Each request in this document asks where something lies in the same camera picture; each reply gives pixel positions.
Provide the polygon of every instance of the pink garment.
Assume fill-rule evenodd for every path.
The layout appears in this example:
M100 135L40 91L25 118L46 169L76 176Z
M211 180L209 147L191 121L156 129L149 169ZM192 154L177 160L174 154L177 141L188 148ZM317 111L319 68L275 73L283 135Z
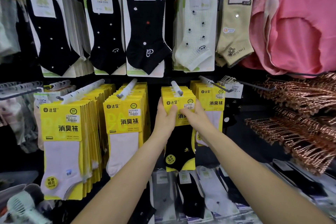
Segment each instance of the pink garment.
M279 69L311 74L336 70L335 0L279 0L267 49Z
M279 69L272 65L270 57L266 51L264 11L266 0L253 0L250 20L250 42L255 53L243 59L240 64L252 69L265 69L273 75L287 73L286 70Z

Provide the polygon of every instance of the white sock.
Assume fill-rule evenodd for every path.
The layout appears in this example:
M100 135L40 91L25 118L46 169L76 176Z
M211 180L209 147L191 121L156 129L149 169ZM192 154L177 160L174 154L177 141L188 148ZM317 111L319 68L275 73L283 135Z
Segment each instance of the white sock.
M211 0L208 10L191 11L190 0L185 0L183 40L176 50L175 59L190 71L212 56L208 45L216 3Z
M221 114L222 111L205 111L206 115L208 116L209 120L211 121L211 123L215 126L215 128L220 129L219 128L219 120L221 118ZM202 140L202 136L196 132L196 141L199 144L203 144L205 146L208 146L203 140Z
M110 134L110 158L106 171L113 177L135 154L139 148L139 132Z
M224 217L239 213L213 169L198 166L196 171L205 194L205 205L210 211Z
M44 142L46 167L41 182L44 195L66 200L73 187L83 181L79 169L79 144L76 141ZM48 188L46 183L52 184L55 178L57 186Z

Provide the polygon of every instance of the round badge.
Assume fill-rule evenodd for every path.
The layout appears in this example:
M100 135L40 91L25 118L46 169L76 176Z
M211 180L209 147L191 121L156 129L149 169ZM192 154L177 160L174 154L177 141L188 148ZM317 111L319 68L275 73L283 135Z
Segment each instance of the round badge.
M71 114L76 114L77 113L77 109L76 108L71 108L70 109L70 113Z
M172 164L175 162L175 156L172 155L172 154L169 154L167 157L166 157L166 163L167 164Z
M45 180L45 186L48 188L48 189L54 189L56 188L58 185L58 181L55 177L53 176L50 176L48 177L46 180Z

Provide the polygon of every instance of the bundle of copper ties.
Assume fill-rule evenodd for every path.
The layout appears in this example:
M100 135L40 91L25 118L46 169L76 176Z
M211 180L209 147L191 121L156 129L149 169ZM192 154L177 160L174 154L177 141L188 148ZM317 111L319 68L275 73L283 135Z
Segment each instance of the bundle of copper ties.
M246 123L269 143L282 143L298 164L322 174L336 155L336 73L289 82L268 79L256 85L275 87L257 91L280 107L275 107L273 118Z

